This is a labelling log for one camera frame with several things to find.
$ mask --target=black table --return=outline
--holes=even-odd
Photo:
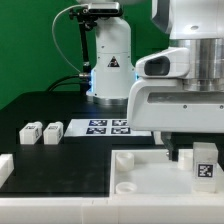
[[[0,111],[0,154],[11,153],[15,169],[0,197],[107,197],[112,149],[155,148],[153,137],[64,138],[56,146],[20,145],[19,131],[40,121],[43,130],[71,119],[126,118],[126,106],[87,102],[78,92],[25,93]]]

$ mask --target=green background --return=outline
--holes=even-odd
[[[24,92],[44,91],[55,80],[76,74],[57,52],[51,34],[54,17],[73,4],[76,4],[74,0],[0,1],[0,108]],[[168,37],[150,22],[150,0],[125,6],[124,10],[124,18],[132,28],[133,64],[167,47]],[[94,66],[94,31],[87,35]],[[76,20],[69,20],[67,14],[60,17],[56,36],[66,57],[82,69]],[[78,90],[78,86],[66,89]]]

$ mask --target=white block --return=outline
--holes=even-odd
[[[179,149],[177,167],[180,170],[192,170],[193,168],[193,150]]]
[[[2,154],[0,156],[0,188],[14,170],[12,154]]]
[[[37,140],[42,136],[42,123],[34,122],[28,123],[20,132],[20,144],[34,145]]]
[[[217,183],[218,150],[214,143],[195,142],[192,189],[215,193]]]
[[[61,122],[50,123],[44,131],[44,144],[57,145],[63,136],[63,124]]]

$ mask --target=black cable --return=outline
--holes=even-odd
[[[66,81],[68,79],[74,79],[74,78],[79,78],[79,75],[70,75],[70,76],[65,76],[63,78],[58,79],[57,81],[53,82],[47,89],[46,91],[50,91],[55,85],[59,84],[60,82]]]
[[[89,16],[83,14],[83,9],[80,9],[76,14],[76,18],[79,24],[79,32],[81,37],[83,72],[89,73],[91,72],[91,65],[89,61],[88,44],[86,38],[86,31],[91,30],[86,30],[86,19],[88,19]]]
[[[66,86],[66,85],[79,85],[80,84],[79,82],[68,82],[68,83],[59,83],[55,86],[53,86],[49,91],[53,91],[54,89],[56,89],[57,87],[59,86]]]

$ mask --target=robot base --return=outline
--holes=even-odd
[[[96,96],[88,96],[87,100],[93,103],[97,103],[100,105],[118,105],[118,106],[126,106],[128,104],[128,98],[121,98],[121,99],[107,99],[107,98],[99,98]]]

